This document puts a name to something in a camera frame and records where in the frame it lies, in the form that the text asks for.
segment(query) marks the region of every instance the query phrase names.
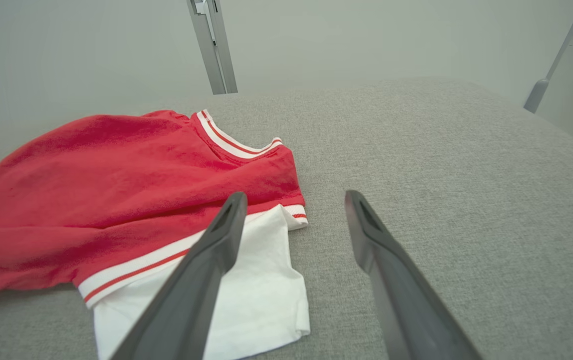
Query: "gray table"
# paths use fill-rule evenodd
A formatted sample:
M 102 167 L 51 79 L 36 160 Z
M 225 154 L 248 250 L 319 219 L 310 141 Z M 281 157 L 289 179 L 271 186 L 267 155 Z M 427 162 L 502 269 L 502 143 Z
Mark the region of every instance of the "gray table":
M 357 189 L 488 359 L 573 359 L 573 138 L 478 86 L 405 79 L 353 89 L 220 95 L 125 109 L 203 108 L 250 146 L 293 150 L 309 228 L 292 232 L 311 335 L 259 359 L 382 359 L 371 285 L 344 215 Z M 60 125 L 0 130 L 0 159 Z M 71 285 L 0 292 L 0 359 L 92 359 Z

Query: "fabric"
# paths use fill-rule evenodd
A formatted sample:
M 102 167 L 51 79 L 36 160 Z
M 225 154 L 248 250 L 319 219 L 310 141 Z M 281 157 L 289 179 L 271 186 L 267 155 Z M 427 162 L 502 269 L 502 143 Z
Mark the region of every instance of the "fabric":
M 0 290 L 73 282 L 91 307 L 184 256 L 237 191 L 249 214 L 282 204 L 306 223 L 279 138 L 250 148 L 206 111 L 73 121 L 0 162 Z
M 289 250 L 311 334 L 254 359 L 387 357 L 347 189 L 366 196 L 485 359 L 573 359 L 573 137 L 480 86 L 435 78 L 124 111 L 195 107 L 245 144 L 288 139 L 306 198 L 311 226 L 289 233 Z M 41 120 L 0 129 L 0 159 L 42 134 Z M 95 355 L 77 291 L 46 293 L 0 292 L 0 359 Z
M 245 358 L 310 333 L 305 281 L 291 267 L 287 234 L 301 227 L 282 205 L 247 216 L 236 263 L 220 283 L 205 360 Z M 94 305 L 100 360 L 111 357 L 174 269 L 166 266 Z

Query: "white wall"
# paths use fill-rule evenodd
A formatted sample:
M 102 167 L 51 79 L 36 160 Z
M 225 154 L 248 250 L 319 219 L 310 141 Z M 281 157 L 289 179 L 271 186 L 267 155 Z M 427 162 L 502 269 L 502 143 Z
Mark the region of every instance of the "white wall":
M 0 129 L 211 95 L 184 0 L 0 0 Z
M 573 0 L 222 3 L 238 91 L 450 76 L 524 105 L 573 23 Z

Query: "folded clothing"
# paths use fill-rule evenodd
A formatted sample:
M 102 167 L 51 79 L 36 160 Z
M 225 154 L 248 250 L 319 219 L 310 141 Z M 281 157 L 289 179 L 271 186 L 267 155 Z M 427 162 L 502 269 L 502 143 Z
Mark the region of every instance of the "folded clothing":
M 253 240 L 243 235 L 242 258 L 222 280 L 205 356 L 232 359 L 283 346 L 286 340 L 257 338 L 271 346 L 238 347 L 232 329 L 260 330 L 264 320 L 277 320 L 250 312 L 245 323 L 241 317 L 227 319 L 229 315 L 219 309 L 247 301 L 248 309 L 275 303 L 281 310 L 271 309 L 266 315 L 284 312 L 290 318 L 281 325 L 275 322 L 264 334 L 288 327 L 289 335 L 280 338 L 291 342 L 309 333 L 304 281 L 291 268 L 286 237 L 287 229 L 308 223 L 293 153 L 277 137 L 263 148 L 245 146 L 220 130 L 206 110 L 190 118 L 168 110 L 143 116 L 90 116 L 42 135 L 3 159 L 0 290 L 73 282 L 86 305 L 94 308 L 98 351 L 106 358 L 117 346 L 115 339 L 122 339 L 114 336 L 106 342 L 111 345 L 103 345 L 102 319 L 120 321 L 108 309 L 135 301 L 133 312 L 127 311 L 122 319 L 132 324 L 132 315 L 137 319 L 165 274 L 188 253 L 228 196 L 238 191 L 247 194 L 248 224 L 261 230 L 245 229 L 244 234 L 255 234 Z M 261 225 L 261 219 L 267 223 Z M 276 248 L 254 245 L 262 242 L 258 239 Z M 262 257 L 273 261 L 259 261 Z M 279 271 L 269 266 L 277 264 Z M 285 290 L 300 295 L 263 292 L 262 286 L 272 289 L 274 284 L 258 282 L 261 266 L 268 266 L 269 278 L 288 278 L 284 285 L 292 289 Z M 245 301 L 236 291 L 226 290 L 246 289 L 248 284 L 260 288 L 249 292 Z M 117 305 L 117 299 L 123 304 Z

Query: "red t-shirt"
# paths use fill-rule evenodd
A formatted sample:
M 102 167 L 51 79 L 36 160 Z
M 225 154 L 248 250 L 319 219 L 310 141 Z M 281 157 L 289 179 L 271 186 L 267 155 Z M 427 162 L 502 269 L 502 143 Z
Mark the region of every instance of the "red t-shirt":
M 88 281 L 88 300 L 183 256 L 188 248 L 164 249 L 206 229 L 238 191 L 248 214 L 281 204 L 306 221 L 293 154 L 279 138 L 250 148 L 206 111 L 68 123 L 0 162 L 0 290 L 79 286 L 118 269 Z

